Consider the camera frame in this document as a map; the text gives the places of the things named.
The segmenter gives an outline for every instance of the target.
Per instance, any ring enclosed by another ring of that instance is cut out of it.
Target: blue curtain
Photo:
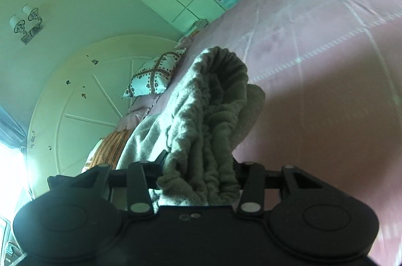
[[[27,134],[1,105],[0,142],[11,149],[27,147]]]

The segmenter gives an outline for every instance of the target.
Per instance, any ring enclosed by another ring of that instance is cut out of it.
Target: bright window light
[[[22,153],[0,143],[0,215],[13,220],[26,186],[27,172]]]

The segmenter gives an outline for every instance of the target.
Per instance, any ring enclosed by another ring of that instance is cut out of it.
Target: pink bed sheet
[[[295,164],[366,202],[380,221],[370,256],[399,265],[402,0],[242,0],[198,34],[151,114],[214,45],[236,52],[267,96],[235,157]],[[277,193],[267,198],[269,207]]]

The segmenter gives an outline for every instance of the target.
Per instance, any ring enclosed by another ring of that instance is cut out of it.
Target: white patterned pillow
[[[124,98],[163,93],[185,49],[167,52],[144,63],[131,79]]]

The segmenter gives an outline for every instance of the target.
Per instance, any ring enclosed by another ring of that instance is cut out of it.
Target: wall lamp
[[[29,32],[25,30],[25,20],[19,18],[17,15],[13,15],[10,18],[10,26],[13,29],[14,33],[22,33],[24,34],[23,38],[21,38],[21,41],[26,45],[29,43],[33,37],[37,33],[39,33],[43,29],[42,25],[42,18],[39,16],[39,9],[38,8],[31,8],[29,5],[25,5],[22,8],[22,12],[28,16],[28,21],[36,21],[38,20],[39,22],[31,28]]]

